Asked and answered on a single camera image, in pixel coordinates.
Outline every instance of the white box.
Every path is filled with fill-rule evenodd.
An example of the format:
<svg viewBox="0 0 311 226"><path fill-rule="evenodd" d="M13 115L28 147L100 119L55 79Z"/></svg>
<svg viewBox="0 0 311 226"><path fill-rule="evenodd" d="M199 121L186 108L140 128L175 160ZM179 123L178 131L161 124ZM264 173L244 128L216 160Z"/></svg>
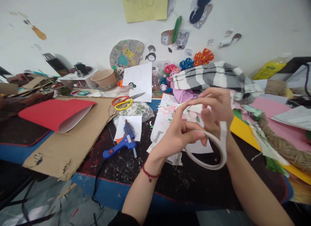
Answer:
<svg viewBox="0 0 311 226"><path fill-rule="evenodd" d="M76 78L76 79L70 79L68 75L65 75L64 77L58 78L66 87L72 89L74 88L74 84L77 84L77 88L82 89L96 89L96 83L91 80L92 75L97 73L99 70L91 70L88 75L84 76L83 78Z"/></svg>

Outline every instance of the scissors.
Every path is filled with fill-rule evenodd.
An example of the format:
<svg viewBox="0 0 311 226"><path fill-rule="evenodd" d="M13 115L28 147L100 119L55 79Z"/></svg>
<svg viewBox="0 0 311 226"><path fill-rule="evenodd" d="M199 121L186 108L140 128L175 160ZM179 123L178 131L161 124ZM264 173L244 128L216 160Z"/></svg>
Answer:
<svg viewBox="0 0 311 226"><path fill-rule="evenodd" d="M145 93L140 93L140 94L136 94L136 95L134 95L134 96L119 96L119 97L117 97L117 98L114 98L113 99L113 101L111 102L111 104L114 106L114 108L116 109L116 110L125 110L125 109L128 109L130 106L131 106L131 104L133 103L133 99L135 99L135 98L137 98L137 97L139 97L139 96L142 96L142 95L144 95ZM114 103L115 102L115 100L117 100L117 99L120 99L120 98L123 98L124 97L124 99L122 100L122 101L119 101L118 103ZM118 106L120 106L120 105L123 105L123 104L127 104L127 103L129 103L126 107L124 107L124 108L117 108Z"/></svg>

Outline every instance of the white wall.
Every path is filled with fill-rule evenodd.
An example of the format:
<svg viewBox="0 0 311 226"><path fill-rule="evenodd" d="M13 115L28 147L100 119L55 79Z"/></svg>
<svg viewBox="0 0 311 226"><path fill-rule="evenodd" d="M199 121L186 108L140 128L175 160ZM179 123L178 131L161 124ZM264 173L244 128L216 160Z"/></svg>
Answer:
<svg viewBox="0 0 311 226"><path fill-rule="evenodd" d="M167 21L128 24L121 0L0 0L0 66L13 74L26 69L56 74L41 55L49 52L63 56L69 68L76 62L110 68L110 51L124 39L142 41L143 56L148 45L154 45L157 60L179 63L186 57L184 51L169 53L161 44L160 34L173 29L180 15L182 28L191 29L187 48L202 51L207 40L214 39L214 46L209 48L215 61L240 66L248 75L283 51L293 56L311 54L311 0L212 0L213 10L200 30L188 22L191 1L177 0ZM9 11L26 14L47 40L40 40L21 16ZM228 29L243 37L235 45L218 49ZM34 43L42 51L31 48Z"/></svg>

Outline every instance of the yellow bottle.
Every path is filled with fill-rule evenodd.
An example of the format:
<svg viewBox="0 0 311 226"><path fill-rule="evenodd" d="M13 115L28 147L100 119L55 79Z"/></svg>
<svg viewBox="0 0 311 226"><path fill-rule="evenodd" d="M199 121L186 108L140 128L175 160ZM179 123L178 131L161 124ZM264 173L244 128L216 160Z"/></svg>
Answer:
<svg viewBox="0 0 311 226"><path fill-rule="evenodd" d="M268 79L279 72L287 63L286 59L291 53L283 52L278 58L267 62L253 77L253 80Z"/></svg>

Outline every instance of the red string bracelet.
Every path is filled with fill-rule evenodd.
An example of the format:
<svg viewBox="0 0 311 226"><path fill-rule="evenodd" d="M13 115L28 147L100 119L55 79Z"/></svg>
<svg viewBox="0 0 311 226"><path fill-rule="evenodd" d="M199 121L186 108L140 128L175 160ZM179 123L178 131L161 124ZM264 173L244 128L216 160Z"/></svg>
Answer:
<svg viewBox="0 0 311 226"><path fill-rule="evenodd" d="M149 178L149 182L151 182L151 177L152 178L157 178L157 177L159 177L160 175L161 175L161 173L162 172L160 172L158 175L156 175L156 176L153 176L153 175L150 175L146 170L145 170L145 164L143 164L143 172L148 176L148 178Z"/></svg>

